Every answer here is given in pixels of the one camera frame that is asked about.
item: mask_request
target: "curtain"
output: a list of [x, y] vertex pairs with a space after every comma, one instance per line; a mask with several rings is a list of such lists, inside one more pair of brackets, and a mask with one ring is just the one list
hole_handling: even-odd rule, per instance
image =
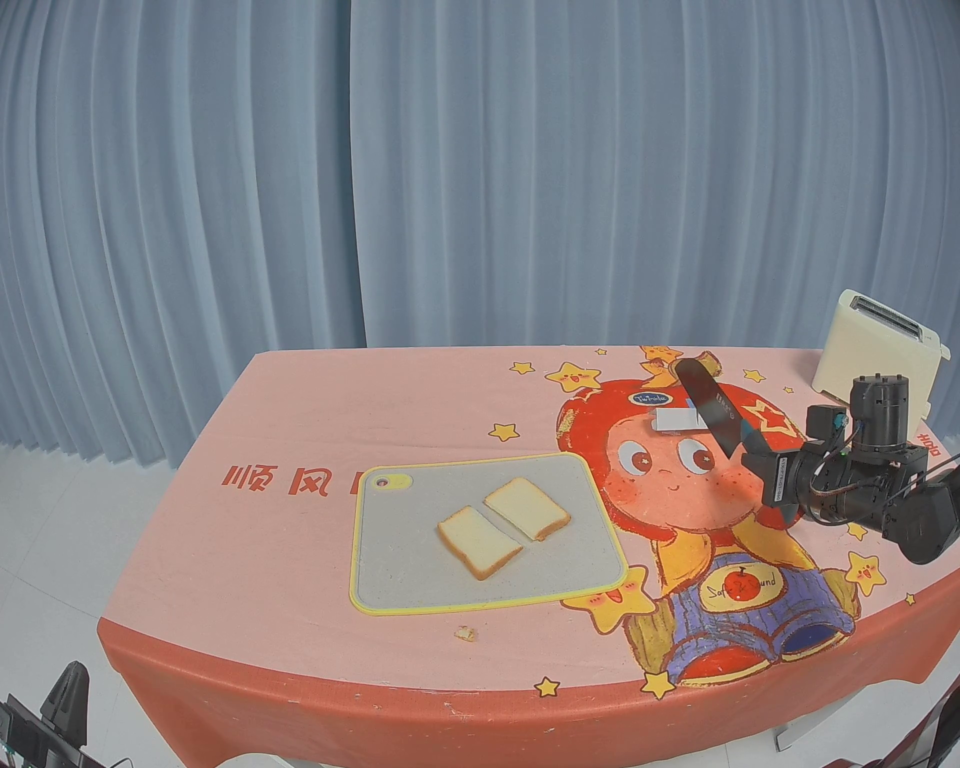
[[[0, 439], [176, 465], [271, 348], [960, 358], [960, 9], [0, 5]], [[960, 432], [947, 363], [931, 426]]]
[[0, 438], [177, 465], [251, 357], [365, 343], [349, 6], [0, 6]]

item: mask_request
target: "red apple print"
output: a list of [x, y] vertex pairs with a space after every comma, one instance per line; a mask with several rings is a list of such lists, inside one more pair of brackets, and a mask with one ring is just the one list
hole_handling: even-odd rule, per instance
[[745, 567], [740, 566], [739, 573], [727, 574], [727, 578], [723, 580], [723, 589], [732, 600], [746, 603], [760, 594], [760, 580], [753, 573], [747, 573]]

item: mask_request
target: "gray cutting board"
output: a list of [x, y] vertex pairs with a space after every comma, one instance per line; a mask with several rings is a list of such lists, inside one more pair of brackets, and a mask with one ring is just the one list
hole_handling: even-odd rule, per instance
[[[386, 474], [412, 479], [383, 489]], [[567, 510], [571, 520], [544, 541], [530, 541], [484, 505], [525, 477]], [[472, 506], [524, 545], [485, 581], [444, 546], [437, 523]], [[627, 563], [587, 463], [573, 453], [462, 464], [376, 468], [361, 478], [350, 598], [376, 614], [456, 612], [560, 600], [619, 586]]]

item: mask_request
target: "toast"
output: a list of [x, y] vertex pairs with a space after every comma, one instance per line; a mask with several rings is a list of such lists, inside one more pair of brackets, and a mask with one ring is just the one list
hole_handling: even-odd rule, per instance
[[569, 521], [569, 513], [525, 477], [515, 477], [484, 504], [531, 540], [543, 541]]
[[473, 507], [464, 507], [437, 523], [437, 533], [478, 581], [493, 576], [523, 549]]

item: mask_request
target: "white toaster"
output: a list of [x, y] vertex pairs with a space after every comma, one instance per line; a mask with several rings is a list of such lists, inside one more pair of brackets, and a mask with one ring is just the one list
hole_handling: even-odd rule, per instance
[[907, 439], [913, 440], [930, 413], [927, 400], [941, 358], [949, 360], [950, 350], [935, 331], [848, 289], [833, 313], [813, 389], [847, 403], [856, 377], [902, 373], [910, 379]]

